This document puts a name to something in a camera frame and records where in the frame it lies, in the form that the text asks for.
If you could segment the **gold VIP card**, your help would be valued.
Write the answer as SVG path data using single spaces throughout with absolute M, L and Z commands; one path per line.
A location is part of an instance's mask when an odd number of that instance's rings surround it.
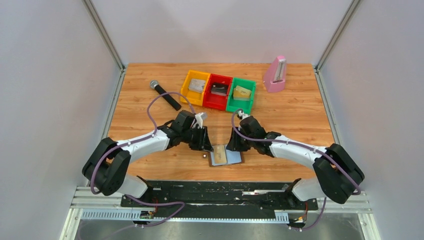
M 232 96 L 235 97 L 251 97 L 252 91 L 244 88 L 242 86 L 237 85 L 234 89 L 233 89 L 233 94 Z
M 225 145 L 214 145 L 211 153 L 211 164 L 213 166 L 226 165 L 228 163 Z

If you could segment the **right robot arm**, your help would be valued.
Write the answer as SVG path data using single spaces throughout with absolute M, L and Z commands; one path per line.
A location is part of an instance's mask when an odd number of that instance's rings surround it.
M 287 188 L 285 201 L 298 209 L 306 201 L 329 198 L 344 204 L 350 196 L 359 195 L 365 175 L 347 151 L 339 144 L 316 146 L 292 140 L 275 131 L 267 132 L 252 115 L 238 111 L 240 122 L 232 126 L 227 149 L 246 152 L 255 149 L 271 158 L 294 161 L 314 171 L 315 177 L 296 179 Z

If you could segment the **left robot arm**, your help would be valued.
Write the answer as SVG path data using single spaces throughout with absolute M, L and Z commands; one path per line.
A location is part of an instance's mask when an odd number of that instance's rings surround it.
M 180 143 L 193 151 L 213 152 L 208 128 L 203 124 L 207 113 L 182 110 L 174 120 L 156 127 L 152 132 L 131 139 L 102 139 L 82 168 L 90 181 L 93 194 L 114 193 L 132 196 L 140 206 L 149 206 L 153 193 L 140 176 L 128 174 L 129 165 L 152 153 L 163 152 Z

